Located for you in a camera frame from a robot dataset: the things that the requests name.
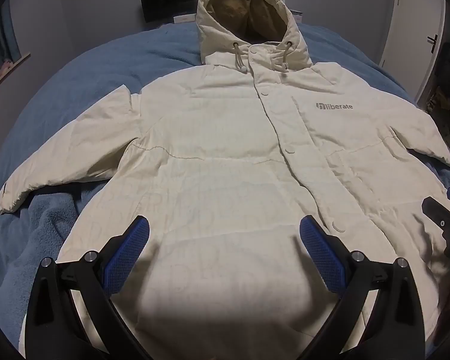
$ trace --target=bed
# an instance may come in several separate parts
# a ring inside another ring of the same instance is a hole
[[[360,50],[326,28],[299,24],[313,62],[337,62],[371,86],[410,101],[400,85]],[[0,188],[12,171],[62,126],[120,85],[132,93],[156,78],[200,64],[194,23],[168,24],[85,52],[30,100],[0,151]],[[450,186],[450,168],[414,153]],[[0,327],[18,346],[36,268],[58,256],[78,215],[105,182],[45,187],[14,214],[0,216]]]

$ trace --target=door handle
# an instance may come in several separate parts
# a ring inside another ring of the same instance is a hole
[[[429,41],[431,41],[431,43],[433,44],[433,46],[432,46],[432,51],[431,51],[431,53],[433,54],[433,52],[435,51],[435,46],[437,45],[438,35],[435,34],[435,38],[431,38],[431,37],[427,36],[427,39],[428,39]]]

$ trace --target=metal bolt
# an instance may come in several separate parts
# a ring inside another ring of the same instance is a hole
[[[47,268],[52,263],[52,259],[50,257],[45,257],[42,259],[42,262],[40,263],[42,267]]]
[[[360,261],[363,261],[365,259],[365,254],[363,254],[361,251],[354,251],[352,252],[352,258],[359,263]]]
[[[407,268],[408,267],[408,261],[405,260],[404,258],[400,257],[399,259],[397,259],[397,264],[398,266],[402,267],[402,268]]]
[[[90,250],[85,253],[85,261],[91,263],[93,260],[97,258],[97,252],[94,250]]]

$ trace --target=white puffer jacket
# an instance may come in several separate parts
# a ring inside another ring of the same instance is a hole
[[[298,241],[309,214],[349,250],[405,257],[430,335],[450,265],[421,203],[450,202],[407,148],[450,166],[431,118],[336,63],[313,64],[281,0],[199,0],[197,25],[203,66],[106,95],[11,175],[0,213],[45,185],[111,179],[58,261],[147,217],[151,239],[112,299],[157,360],[296,358],[336,302]]]

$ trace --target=white wall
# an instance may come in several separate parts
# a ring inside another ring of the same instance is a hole
[[[0,85],[0,147],[30,98],[78,55],[61,0],[10,0],[10,10],[20,52],[31,56]]]
[[[70,36],[83,52],[145,28],[140,0],[62,0]],[[394,0],[286,0],[304,23],[327,27],[379,62]]]
[[[74,47],[84,52],[145,29],[140,0],[62,0]]]

